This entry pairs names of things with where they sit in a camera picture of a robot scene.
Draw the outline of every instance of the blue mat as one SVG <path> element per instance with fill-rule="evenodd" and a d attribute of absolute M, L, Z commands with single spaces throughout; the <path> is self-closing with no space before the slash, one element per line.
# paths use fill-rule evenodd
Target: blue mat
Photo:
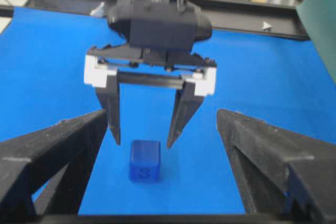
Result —
<path fill-rule="evenodd" d="M 92 45 L 121 42 L 103 19 L 15 9 L 0 35 L 0 140 L 99 109 L 94 89 L 83 83 L 85 53 Z M 215 95 L 167 150 L 175 90 L 122 85 L 122 145 L 107 132 L 81 214 L 244 212 L 216 131 L 219 108 L 336 142 L 336 88 L 311 42 L 214 31 L 194 51 L 218 63 Z M 129 181 L 134 139 L 161 142 L 159 183 Z"/>

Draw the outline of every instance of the green panel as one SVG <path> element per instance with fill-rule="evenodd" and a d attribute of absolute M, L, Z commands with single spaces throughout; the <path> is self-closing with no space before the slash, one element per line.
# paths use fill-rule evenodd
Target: green panel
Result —
<path fill-rule="evenodd" d="M 304 0 L 297 11 L 336 83 L 336 0 Z"/>

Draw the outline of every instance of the number 3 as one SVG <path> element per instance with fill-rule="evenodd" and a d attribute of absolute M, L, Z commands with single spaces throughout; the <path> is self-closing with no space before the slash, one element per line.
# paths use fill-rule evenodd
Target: number 3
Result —
<path fill-rule="evenodd" d="M 151 170 L 148 168 L 140 168 L 140 174 L 139 177 L 140 178 L 149 178 L 150 177 L 150 172 Z"/>

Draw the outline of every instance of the blue surface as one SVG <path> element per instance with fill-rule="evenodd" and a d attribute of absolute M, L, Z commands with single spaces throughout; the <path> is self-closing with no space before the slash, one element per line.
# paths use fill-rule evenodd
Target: blue surface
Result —
<path fill-rule="evenodd" d="M 158 182 L 160 178 L 160 142 L 134 140 L 131 144 L 130 180 Z"/>
<path fill-rule="evenodd" d="M 103 19 L 15 9 L 0 35 L 0 139 L 99 109 L 94 89 L 83 83 L 84 60 L 89 47 L 108 42 L 122 40 Z M 165 146 L 175 90 L 122 85 L 122 145 L 107 132 L 81 214 L 244 212 L 216 131 L 220 108 L 336 141 L 336 88 L 310 41 L 214 31 L 194 50 L 217 61 L 216 93 L 205 99 L 172 149 L 162 148 L 160 182 L 129 180 L 130 147 L 133 139 Z"/>

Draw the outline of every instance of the blue cube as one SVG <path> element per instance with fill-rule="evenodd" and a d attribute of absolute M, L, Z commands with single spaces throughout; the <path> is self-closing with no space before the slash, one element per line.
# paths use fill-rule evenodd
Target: blue cube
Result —
<path fill-rule="evenodd" d="M 160 176 L 160 142 L 134 140 L 131 145 L 130 180 L 156 182 Z"/>

